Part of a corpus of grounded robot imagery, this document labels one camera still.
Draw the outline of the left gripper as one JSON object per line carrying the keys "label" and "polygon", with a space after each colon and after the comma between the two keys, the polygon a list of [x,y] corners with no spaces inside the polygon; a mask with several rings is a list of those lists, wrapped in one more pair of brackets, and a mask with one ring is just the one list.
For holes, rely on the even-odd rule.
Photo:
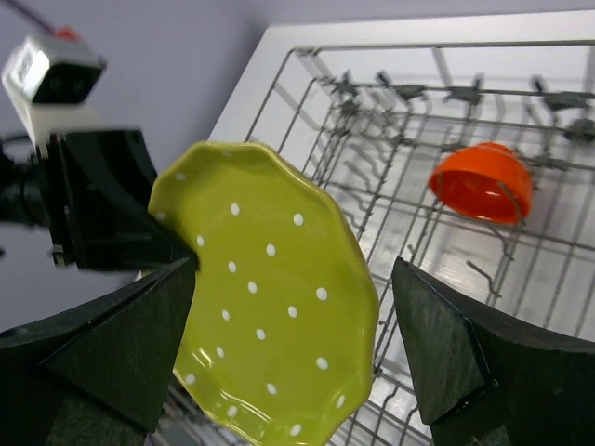
{"label": "left gripper", "polygon": [[56,265],[158,269],[197,254],[148,211],[156,171],[135,128],[53,134],[28,161],[1,158],[1,220],[48,229]]}

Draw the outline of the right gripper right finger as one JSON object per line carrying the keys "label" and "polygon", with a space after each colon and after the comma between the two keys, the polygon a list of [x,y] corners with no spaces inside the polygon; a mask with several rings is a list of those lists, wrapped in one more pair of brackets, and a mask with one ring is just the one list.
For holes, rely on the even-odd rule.
{"label": "right gripper right finger", "polygon": [[459,293],[397,258],[394,307],[437,445],[591,445],[594,345]]}

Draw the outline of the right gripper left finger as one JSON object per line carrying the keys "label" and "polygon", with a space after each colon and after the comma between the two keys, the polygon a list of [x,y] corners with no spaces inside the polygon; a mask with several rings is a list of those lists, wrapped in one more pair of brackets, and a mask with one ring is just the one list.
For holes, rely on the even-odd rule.
{"label": "right gripper left finger", "polygon": [[4,445],[141,445],[158,424],[192,303],[184,258],[1,334]]}

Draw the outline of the green dotted plate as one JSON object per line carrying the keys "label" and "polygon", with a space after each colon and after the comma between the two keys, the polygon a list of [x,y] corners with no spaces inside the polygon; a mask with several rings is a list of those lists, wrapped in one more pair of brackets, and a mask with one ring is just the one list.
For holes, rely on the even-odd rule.
{"label": "green dotted plate", "polygon": [[200,142],[150,213],[199,259],[174,373],[256,445],[323,445],[368,398],[378,297],[336,202],[273,149]]}

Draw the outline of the orange bowl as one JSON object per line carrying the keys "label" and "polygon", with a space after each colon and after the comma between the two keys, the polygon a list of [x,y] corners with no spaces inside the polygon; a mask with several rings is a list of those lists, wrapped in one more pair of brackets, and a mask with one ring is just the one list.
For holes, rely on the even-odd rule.
{"label": "orange bowl", "polygon": [[452,152],[434,168],[428,185],[460,215],[498,224],[525,220],[532,206],[529,170],[512,149],[496,142]]}

